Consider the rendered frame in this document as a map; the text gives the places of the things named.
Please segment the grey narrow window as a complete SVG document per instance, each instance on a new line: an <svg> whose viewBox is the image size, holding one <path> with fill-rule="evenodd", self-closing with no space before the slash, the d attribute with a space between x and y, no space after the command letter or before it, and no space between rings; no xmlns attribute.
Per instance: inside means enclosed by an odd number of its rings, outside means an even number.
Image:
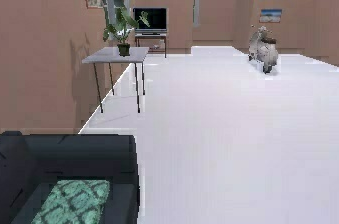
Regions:
<svg viewBox="0 0 339 224"><path fill-rule="evenodd" d="M199 26L199 6L200 0L193 0L193 27Z"/></svg>

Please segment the teal patterned cushion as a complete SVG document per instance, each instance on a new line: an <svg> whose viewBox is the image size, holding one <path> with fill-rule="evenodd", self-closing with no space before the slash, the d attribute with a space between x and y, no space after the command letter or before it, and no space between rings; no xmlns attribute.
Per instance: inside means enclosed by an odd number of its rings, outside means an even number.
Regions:
<svg viewBox="0 0 339 224"><path fill-rule="evenodd" d="M99 224L109 193L107 180L60 180L30 224Z"/></svg>

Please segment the grey table with black legs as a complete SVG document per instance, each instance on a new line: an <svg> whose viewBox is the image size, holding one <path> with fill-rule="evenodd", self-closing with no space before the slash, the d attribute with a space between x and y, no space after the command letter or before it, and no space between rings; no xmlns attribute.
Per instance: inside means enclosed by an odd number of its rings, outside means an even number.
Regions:
<svg viewBox="0 0 339 224"><path fill-rule="evenodd" d="M112 67L111 65L113 63L128 63L132 64L134 66L134 77L135 77L135 82L136 82L136 100L137 100L137 112L141 112L141 107L140 107L140 94L139 94L139 79L138 79L138 67L137 64L141 64L141 76L142 76L142 94L145 94L145 73L144 73L144 61L149 52L148 47L131 47L129 49L129 55L128 56L121 56L119 53L119 50L117 47L104 47L97 52L85 57L82 60L83 64L92 64L94 67L94 74L95 74L95 79L98 79L98 74L97 74L97 67L96 65L99 63L102 64L108 64L109 66L109 76L110 76L110 82L111 82L111 92L112 94L115 94L114 91L114 86L115 83L113 82L113 77L112 77ZM103 108L103 103L102 103L102 98L101 98L101 93L99 89L99 81L96 81L96 88L97 88L97 97L99 101L99 107L100 111L104 112Z"/></svg>

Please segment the grey white scooter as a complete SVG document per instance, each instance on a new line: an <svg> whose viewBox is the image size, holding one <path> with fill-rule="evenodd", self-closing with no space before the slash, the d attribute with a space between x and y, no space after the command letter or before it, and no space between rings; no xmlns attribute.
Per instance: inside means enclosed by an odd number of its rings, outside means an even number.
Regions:
<svg viewBox="0 0 339 224"><path fill-rule="evenodd" d="M248 60L262 62L264 73L270 73L278 60L277 40L269 37L269 33L270 30L261 26L249 39Z"/></svg>

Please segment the blue framed wall picture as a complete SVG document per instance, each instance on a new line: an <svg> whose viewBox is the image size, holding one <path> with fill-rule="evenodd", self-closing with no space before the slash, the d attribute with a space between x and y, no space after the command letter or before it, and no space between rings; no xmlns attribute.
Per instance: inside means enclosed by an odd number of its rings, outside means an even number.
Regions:
<svg viewBox="0 0 339 224"><path fill-rule="evenodd" d="M260 23L279 23L281 21L281 9L262 9L260 12Z"/></svg>

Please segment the grey window behind plant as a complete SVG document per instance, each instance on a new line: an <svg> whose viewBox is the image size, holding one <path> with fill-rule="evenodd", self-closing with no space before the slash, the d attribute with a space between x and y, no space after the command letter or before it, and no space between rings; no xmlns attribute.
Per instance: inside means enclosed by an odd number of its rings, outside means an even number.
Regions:
<svg viewBox="0 0 339 224"><path fill-rule="evenodd" d="M103 31L103 40L116 39L125 43L130 33L128 24L129 12L124 0L106 0L104 7L106 28Z"/></svg>

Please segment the green potted house plant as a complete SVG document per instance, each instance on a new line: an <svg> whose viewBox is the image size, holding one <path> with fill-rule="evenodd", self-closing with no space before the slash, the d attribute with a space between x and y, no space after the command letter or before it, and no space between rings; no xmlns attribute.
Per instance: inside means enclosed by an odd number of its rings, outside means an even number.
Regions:
<svg viewBox="0 0 339 224"><path fill-rule="evenodd" d="M110 36L117 40L117 48L119 55L126 57L130 55L130 44L127 42L130 32L139 27L142 22L146 26L150 26L148 22L148 13L142 11L138 19L131 16L130 11L124 4L120 7L114 5L114 0L106 0L103 7L105 14L106 27L103 31L103 41L106 42Z"/></svg>

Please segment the dark blue-grey sofa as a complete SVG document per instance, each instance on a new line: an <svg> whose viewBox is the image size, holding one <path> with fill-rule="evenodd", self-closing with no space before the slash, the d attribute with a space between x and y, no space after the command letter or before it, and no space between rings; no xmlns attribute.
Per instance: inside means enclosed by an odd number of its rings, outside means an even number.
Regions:
<svg viewBox="0 0 339 224"><path fill-rule="evenodd" d="M61 180L106 180L94 224L138 224L135 138L118 134L0 134L0 224L31 224Z"/></svg>

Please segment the dark wooden television stand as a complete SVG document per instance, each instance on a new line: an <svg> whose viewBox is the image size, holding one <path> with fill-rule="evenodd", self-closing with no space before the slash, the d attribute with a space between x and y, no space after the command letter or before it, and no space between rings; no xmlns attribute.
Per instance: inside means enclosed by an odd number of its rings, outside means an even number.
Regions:
<svg viewBox="0 0 339 224"><path fill-rule="evenodd" d="M148 47L148 53L163 53L164 57L167 58L167 33L137 33L135 34L136 47L141 47L141 40L162 40L164 43L164 47L162 49L160 47Z"/></svg>

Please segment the black television set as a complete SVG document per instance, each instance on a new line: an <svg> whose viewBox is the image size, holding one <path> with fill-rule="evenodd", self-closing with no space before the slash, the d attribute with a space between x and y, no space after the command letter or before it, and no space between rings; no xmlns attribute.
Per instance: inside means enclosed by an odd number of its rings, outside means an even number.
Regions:
<svg viewBox="0 0 339 224"><path fill-rule="evenodd" d="M133 9L134 19L139 27L135 29L137 34L160 35L167 32L167 9L136 7Z"/></svg>

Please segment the pale framed wall picture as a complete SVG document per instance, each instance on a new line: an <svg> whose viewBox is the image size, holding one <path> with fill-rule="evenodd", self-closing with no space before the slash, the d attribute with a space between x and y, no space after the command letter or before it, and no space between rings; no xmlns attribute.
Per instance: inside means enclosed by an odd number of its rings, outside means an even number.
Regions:
<svg viewBox="0 0 339 224"><path fill-rule="evenodd" d="M103 0L86 0L86 6L88 9L100 9L105 5L106 3Z"/></svg>

